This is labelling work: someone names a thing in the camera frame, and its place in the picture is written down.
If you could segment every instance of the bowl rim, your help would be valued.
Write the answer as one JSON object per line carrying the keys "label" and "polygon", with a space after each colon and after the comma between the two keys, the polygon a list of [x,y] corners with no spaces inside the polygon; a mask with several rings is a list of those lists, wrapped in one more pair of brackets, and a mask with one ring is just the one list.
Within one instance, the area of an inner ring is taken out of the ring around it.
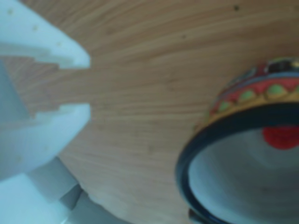
{"label": "bowl rim", "polygon": [[261,105],[230,114],[201,129],[186,144],[176,164],[176,182],[181,196],[206,224],[230,223],[212,215],[193,195],[188,177],[193,158],[208,145],[232,134],[279,125],[299,125],[299,102]]}

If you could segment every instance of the red dot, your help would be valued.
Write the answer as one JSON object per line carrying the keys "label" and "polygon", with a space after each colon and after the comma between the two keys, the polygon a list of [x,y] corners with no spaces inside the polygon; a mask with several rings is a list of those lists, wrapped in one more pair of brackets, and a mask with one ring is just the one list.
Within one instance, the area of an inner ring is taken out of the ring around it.
{"label": "red dot", "polygon": [[263,128],[264,140],[279,150],[288,150],[299,145],[299,126]]}

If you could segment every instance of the white 3d printed part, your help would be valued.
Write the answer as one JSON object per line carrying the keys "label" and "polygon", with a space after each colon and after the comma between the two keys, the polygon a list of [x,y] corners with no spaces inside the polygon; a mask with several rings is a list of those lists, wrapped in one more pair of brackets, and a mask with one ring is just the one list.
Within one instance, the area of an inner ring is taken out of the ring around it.
{"label": "white 3d printed part", "polygon": [[17,0],[0,0],[0,56],[29,56],[61,69],[90,66],[77,42]]}
{"label": "white 3d printed part", "polygon": [[34,119],[0,124],[0,180],[51,161],[87,124],[88,104],[63,105]]}

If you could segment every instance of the white plastic part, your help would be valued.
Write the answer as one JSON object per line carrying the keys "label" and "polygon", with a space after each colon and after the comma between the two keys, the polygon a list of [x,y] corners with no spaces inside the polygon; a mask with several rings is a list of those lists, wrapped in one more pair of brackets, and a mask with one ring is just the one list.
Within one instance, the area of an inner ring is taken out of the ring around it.
{"label": "white plastic part", "polygon": [[0,180],[51,161],[87,124],[88,104],[63,105],[34,119],[0,124]]}
{"label": "white plastic part", "polygon": [[0,0],[0,55],[29,56],[61,69],[90,66],[77,42],[17,0]]}
{"label": "white plastic part", "polygon": [[221,139],[200,152],[189,185],[213,215],[234,224],[299,223],[299,147],[277,150],[262,130]]}

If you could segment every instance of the wooden table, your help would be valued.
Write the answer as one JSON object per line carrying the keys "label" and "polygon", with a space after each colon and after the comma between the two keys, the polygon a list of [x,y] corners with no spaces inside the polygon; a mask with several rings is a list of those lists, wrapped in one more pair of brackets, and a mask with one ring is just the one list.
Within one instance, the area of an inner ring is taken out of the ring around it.
{"label": "wooden table", "polygon": [[95,202],[134,224],[190,223],[174,167],[208,103],[251,66],[299,52],[297,0],[25,3],[81,43],[92,67],[6,58],[11,78],[31,113],[91,104],[60,157]]}

